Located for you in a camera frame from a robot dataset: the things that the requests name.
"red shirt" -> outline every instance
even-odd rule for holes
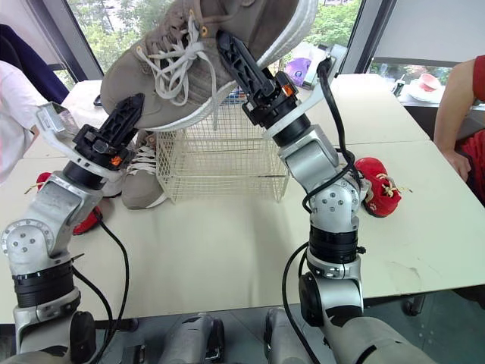
[[[473,93],[477,99],[485,102],[485,55],[475,59]],[[460,149],[471,157],[472,169],[468,178],[473,181],[473,186],[470,187],[485,205],[485,130],[467,138]]]
[[[473,93],[477,99],[485,102],[485,55],[475,58]]]

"floor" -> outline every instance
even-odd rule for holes
[[[298,305],[291,309],[321,363],[335,363],[331,350],[322,343],[321,332],[302,322]],[[266,363],[262,330],[267,311],[268,308],[257,308],[211,313],[224,322],[226,362]],[[402,313],[402,301],[371,307],[365,313],[393,326],[438,363],[485,362],[485,310],[452,291],[429,294],[423,312],[415,317]],[[140,319],[136,331],[116,335],[102,362],[118,364],[122,362],[124,350],[127,351],[128,347],[145,344],[145,362],[156,363],[161,355],[165,334],[188,317],[190,315]],[[103,331],[97,332],[99,342],[102,334]],[[5,339],[0,340],[0,359],[8,345]]]

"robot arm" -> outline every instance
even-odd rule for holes
[[[127,147],[143,98],[124,100],[99,130],[85,125],[74,139],[76,130],[70,130],[65,109],[54,104],[40,108],[39,128],[70,161],[63,171],[52,173],[24,216],[2,235],[17,294],[17,354],[42,351],[42,356],[78,363],[95,352],[94,320],[88,312],[77,311],[80,292],[73,283],[67,246],[73,228],[101,200],[105,182],[133,157]]]
[[[308,194],[305,201],[309,207],[305,208],[310,212],[310,238],[306,260],[310,272],[299,280],[303,318],[322,330],[338,363],[432,363],[389,325],[363,316],[358,253],[365,250],[357,247],[357,211],[368,183],[360,182],[352,173],[350,153],[346,156],[347,169],[340,167],[328,138],[305,116],[324,97],[333,101],[328,81],[322,79],[332,59],[319,66],[327,69],[320,74],[324,87],[317,86],[300,103],[288,76],[278,72],[273,77],[268,69],[260,71],[243,42],[219,32],[217,43],[225,68],[248,97],[242,108],[249,120],[266,129],[263,135],[273,138],[280,147],[281,160]],[[338,110],[332,113],[340,118]],[[342,139],[340,148],[345,156]]]

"electrical cord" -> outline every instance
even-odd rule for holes
[[[300,259],[300,264],[298,266],[298,278],[300,278],[302,276],[303,265],[305,264],[306,252],[307,251],[308,251],[308,248],[303,252],[302,258]]]
[[[113,339],[113,336],[117,330],[117,328],[120,326],[121,319],[123,318],[123,313],[125,306],[127,304],[127,297],[128,297],[128,287],[130,286],[130,264],[128,262],[128,253],[127,250],[125,249],[123,243],[117,238],[116,235],[109,230],[109,228],[105,225],[105,223],[102,221],[102,216],[97,214],[93,210],[96,218],[98,219],[99,226],[108,234],[111,239],[114,240],[114,242],[120,247],[121,252],[123,253],[123,259],[124,259],[124,268],[125,268],[125,280],[124,280],[124,292],[123,292],[123,300],[121,301],[121,307],[120,311],[118,313],[118,317],[116,319],[116,322],[113,324],[113,327],[111,328],[111,331],[108,334],[107,340],[103,343],[101,349],[98,351],[94,359],[91,361],[91,363],[96,364],[101,360],[102,356],[104,355],[106,348],[110,344],[111,340]]]
[[[105,338],[103,339],[103,342],[106,342],[106,340],[108,339],[108,335],[110,334],[111,329],[113,327],[113,312],[111,311],[111,307],[109,306],[109,302],[106,299],[105,295],[100,291],[100,289],[97,288],[97,286],[94,285],[94,283],[92,283],[88,278],[86,278],[86,276],[84,276],[80,271],[78,271],[76,269],[76,267],[73,266],[72,269],[73,269],[74,277],[76,277],[80,281],[84,282],[84,284],[86,286],[91,288],[91,290],[93,290],[94,293],[96,293],[96,295],[98,295],[101,302],[103,302],[103,306],[106,309],[106,315],[108,316],[108,328],[105,330]]]
[[[300,330],[300,328],[298,327],[298,325],[296,324],[295,322],[295,319],[293,318],[293,314],[291,313],[291,311],[289,310],[289,306],[288,306],[288,299],[286,298],[286,278],[288,277],[288,271],[289,271],[289,267],[291,266],[291,263],[293,262],[293,260],[296,258],[296,256],[305,248],[308,247],[308,242],[304,243],[303,245],[301,245],[297,250],[295,250],[295,252],[290,256],[290,258],[288,259],[288,262],[286,262],[286,266],[285,266],[285,270],[283,272],[283,280],[282,280],[282,283],[281,283],[281,295],[283,296],[283,308],[285,309],[285,312],[286,312],[286,315],[288,316],[288,320],[289,320],[289,323],[292,325],[293,327],[293,330],[295,330],[296,332],[296,336],[298,336],[298,339],[300,339],[300,341],[302,342],[302,345],[303,347],[305,348],[306,352],[308,353],[308,355],[310,356],[310,359],[311,361],[314,363],[314,364],[320,364],[320,362],[318,361],[318,358],[317,356],[314,354],[313,350],[311,349],[310,347],[310,344],[308,343],[308,341],[306,340],[305,338],[305,335],[303,335],[302,331]]]
[[[317,75],[320,80],[320,86],[322,92],[324,94],[325,100],[327,101],[328,107],[330,108],[330,112],[332,113],[333,119],[335,120],[335,126],[337,129],[337,133],[339,135],[339,148],[337,152],[342,153],[343,158],[346,160],[347,165],[335,176],[329,179],[327,182],[322,184],[321,186],[315,188],[310,193],[308,193],[302,201],[303,208],[311,214],[311,209],[308,207],[308,201],[310,198],[315,196],[317,193],[325,190],[335,182],[337,182],[340,178],[342,178],[345,174],[349,171],[352,172],[353,177],[357,181],[358,185],[361,186],[360,177],[358,175],[357,169],[355,168],[355,156],[347,150],[346,147],[346,131],[343,126],[342,117],[340,116],[339,108],[336,106],[335,98],[333,97],[332,90],[330,89],[330,84],[328,83],[328,76],[327,76],[327,69],[330,67],[329,62],[330,59],[325,59],[317,67]]]

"wire basket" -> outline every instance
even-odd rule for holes
[[[185,129],[157,134],[157,178],[173,202],[257,195],[280,201],[288,172],[273,140],[261,138],[234,90],[213,115]]]

